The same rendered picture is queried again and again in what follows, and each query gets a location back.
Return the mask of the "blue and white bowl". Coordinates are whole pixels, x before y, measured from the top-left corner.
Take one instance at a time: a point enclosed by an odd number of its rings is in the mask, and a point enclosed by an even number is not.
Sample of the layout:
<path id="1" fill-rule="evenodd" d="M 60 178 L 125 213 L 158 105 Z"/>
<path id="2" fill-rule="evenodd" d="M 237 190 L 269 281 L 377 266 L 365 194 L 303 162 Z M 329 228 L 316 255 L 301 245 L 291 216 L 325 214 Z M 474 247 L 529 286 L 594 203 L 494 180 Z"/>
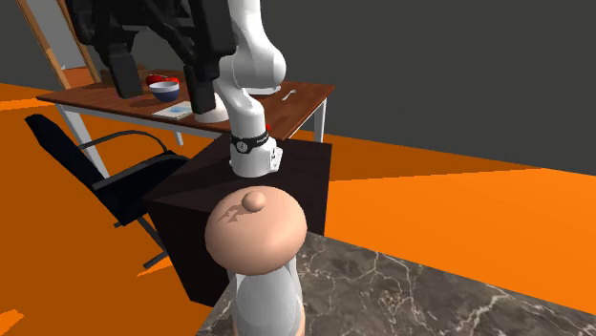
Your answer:
<path id="1" fill-rule="evenodd" d="M 150 86 L 152 95 L 160 102 L 175 101 L 180 95 L 180 83 L 175 81 L 161 81 Z"/>

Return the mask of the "pale blue booklet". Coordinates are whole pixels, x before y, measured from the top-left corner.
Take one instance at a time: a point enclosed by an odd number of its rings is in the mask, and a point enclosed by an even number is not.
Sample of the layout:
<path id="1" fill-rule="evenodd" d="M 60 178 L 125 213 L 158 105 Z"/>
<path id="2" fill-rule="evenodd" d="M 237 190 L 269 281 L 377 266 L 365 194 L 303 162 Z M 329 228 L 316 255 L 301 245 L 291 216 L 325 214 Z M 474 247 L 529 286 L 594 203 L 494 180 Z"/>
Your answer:
<path id="1" fill-rule="evenodd" d="M 180 120 L 191 115 L 193 115 L 193 110 L 190 101 L 183 101 L 153 113 L 154 117 L 172 120 Z"/>

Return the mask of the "dark robot stand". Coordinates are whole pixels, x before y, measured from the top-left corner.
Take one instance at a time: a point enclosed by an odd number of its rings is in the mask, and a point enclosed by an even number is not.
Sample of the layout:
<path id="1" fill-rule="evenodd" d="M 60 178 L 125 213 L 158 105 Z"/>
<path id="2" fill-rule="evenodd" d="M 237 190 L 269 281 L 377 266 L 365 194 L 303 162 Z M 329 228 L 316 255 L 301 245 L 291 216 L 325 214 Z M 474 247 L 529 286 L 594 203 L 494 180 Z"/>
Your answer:
<path id="1" fill-rule="evenodd" d="M 210 307 L 225 291 L 228 277 L 208 254 L 204 229 L 214 207 L 228 194 L 253 185 L 282 189 L 304 210 L 308 231 L 325 232 L 330 144 L 282 140 L 279 170 L 259 178 L 233 173 L 229 144 L 228 135 L 219 136 L 143 198 L 189 300 Z"/>

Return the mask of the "beige and clear pepper mill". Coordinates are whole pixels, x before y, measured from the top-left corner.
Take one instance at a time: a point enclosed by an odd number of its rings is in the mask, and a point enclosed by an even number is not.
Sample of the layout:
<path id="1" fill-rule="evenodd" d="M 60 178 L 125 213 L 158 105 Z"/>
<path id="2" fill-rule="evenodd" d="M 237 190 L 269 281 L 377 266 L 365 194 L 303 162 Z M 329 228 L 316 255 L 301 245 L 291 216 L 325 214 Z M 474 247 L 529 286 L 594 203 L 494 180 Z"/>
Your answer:
<path id="1" fill-rule="evenodd" d="M 234 336 L 305 336 L 296 255 L 307 231 L 298 201 L 275 187 L 240 189 L 216 205 L 204 240 L 231 282 Z"/>

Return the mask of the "black office chair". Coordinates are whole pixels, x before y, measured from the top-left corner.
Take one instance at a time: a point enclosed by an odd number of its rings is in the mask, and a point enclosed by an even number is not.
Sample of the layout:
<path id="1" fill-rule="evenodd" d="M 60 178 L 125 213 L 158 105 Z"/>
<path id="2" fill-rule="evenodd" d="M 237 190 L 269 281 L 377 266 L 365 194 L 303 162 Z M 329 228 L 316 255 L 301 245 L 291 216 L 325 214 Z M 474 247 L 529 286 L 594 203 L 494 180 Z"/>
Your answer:
<path id="1" fill-rule="evenodd" d="M 116 137 L 136 135 L 137 130 L 119 131 L 76 145 L 47 117 L 34 114 L 25 118 L 39 145 L 84 184 L 117 219 L 116 227 L 139 222 L 158 246 L 163 246 L 157 231 L 144 218 L 142 199 L 152 189 L 185 164 L 189 158 L 162 148 L 162 152 L 105 178 L 83 151 Z"/>

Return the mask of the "brown table with white legs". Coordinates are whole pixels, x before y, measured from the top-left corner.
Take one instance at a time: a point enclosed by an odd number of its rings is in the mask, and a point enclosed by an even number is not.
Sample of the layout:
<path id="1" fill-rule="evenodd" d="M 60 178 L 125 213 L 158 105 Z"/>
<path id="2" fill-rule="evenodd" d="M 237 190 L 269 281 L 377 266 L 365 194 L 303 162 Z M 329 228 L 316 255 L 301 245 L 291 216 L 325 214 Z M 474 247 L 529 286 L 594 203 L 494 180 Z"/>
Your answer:
<path id="1" fill-rule="evenodd" d="M 144 126 L 187 133 L 195 136 L 217 138 L 227 134 L 230 138 L 229 164 L 240 178 L 259 178 L 279 170 L 283 150 L 280 139 L 290 138 L 311 116 L 315 120 L 314 139 L 322 141 L 325 126 L 327 98 L 333 88 L 327 84 L 311 84 L 283 81 L 276 94 L 255 98 L 243 88 L 237 87 L 233 77 L 223 75 L 214 83 L 217 93 L 228 112 L 228 120 L 217 123 L 200 123 L 193 115 L 180 120 L 154 117 L 153 113 L 189 101 L 185 76 L 181 72 L 168 71 L 166 76 L 176 77 L 180 82 L 180 95 L 172 102 L 160 102 L 143 87 L 141 95 L 121 98 L 116 87 L 102 83 L 41 95 L 41 100 L 51 102 L 61 113 L 80 145 L 90 138 L 81 117 L 101 116 Z M 297 90 L 286 101 L 282 98 L 291 90 Z M 83 151 L 100 174 L 108 178 L 96 146 Z"/>

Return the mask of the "white round vessel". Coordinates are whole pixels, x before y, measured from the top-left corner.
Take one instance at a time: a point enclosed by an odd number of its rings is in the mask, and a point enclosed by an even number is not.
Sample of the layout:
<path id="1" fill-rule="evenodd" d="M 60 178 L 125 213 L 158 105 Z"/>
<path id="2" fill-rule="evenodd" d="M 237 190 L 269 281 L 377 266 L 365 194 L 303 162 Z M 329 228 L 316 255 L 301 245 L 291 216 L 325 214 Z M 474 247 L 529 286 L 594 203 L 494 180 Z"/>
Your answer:
<path id="1" fill-rule="evenodd" d="M 196 121 L 200 123 L 217 123 L 228 120 L 228 112 L 223 101 L 217 93 L 214 93 L 214 98 L 216 103 L 215 108 L 203 114 L 194 113 L 194 118 Z"/>

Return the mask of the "wooden frame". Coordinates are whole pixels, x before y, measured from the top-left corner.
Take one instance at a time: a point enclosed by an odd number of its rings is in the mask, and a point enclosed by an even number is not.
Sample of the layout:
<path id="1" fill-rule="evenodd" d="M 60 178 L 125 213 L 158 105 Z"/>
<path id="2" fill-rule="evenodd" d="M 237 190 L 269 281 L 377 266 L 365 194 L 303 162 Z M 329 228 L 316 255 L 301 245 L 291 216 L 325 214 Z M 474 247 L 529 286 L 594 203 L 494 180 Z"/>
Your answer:
<path id="1" fill-rule="evenodd" d="M 63 89 L 100 81 L 88 49 L 77 39 L 65 0 L 14 0 Z"/>

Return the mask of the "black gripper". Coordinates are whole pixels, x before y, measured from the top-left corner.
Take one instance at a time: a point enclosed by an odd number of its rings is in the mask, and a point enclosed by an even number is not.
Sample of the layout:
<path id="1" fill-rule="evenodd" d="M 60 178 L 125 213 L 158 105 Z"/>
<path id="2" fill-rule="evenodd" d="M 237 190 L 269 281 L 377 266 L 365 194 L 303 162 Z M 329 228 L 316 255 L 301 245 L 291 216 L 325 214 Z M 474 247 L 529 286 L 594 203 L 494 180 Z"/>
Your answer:
<path id="1" fill-rule="evenodd" d="M 202 115 L 216 107 L 213 81 L 219 61 L 236 51 L 226 0 L 65 0 L 80 43 L 93 46 L 108 67 L 121 98 L 143 93 L 132 55 L 136 31 L 149 27 L 154 4 L 163 18 L 163 37 L 183 62 L 193 111 Z"/>

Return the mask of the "red round object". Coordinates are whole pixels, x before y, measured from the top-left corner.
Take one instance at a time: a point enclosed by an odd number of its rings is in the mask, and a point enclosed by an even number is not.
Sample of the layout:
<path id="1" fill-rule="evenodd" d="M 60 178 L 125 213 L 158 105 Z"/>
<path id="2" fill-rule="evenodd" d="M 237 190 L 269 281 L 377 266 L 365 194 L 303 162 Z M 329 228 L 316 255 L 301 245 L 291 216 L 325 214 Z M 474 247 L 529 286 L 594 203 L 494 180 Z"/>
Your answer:
<path id="1" fill-rule="evenodd" d="M 160 82 L 179 83 L 180 81 L 176 77 L 173 77 L 173 76 L 166 76 L 166 75 L 162 75 L 162 74 L 150 73 L 146 76 L 145 82 L 146 82 L 147 86 L 150 86 L 154 83 L 160 83 Z"/>

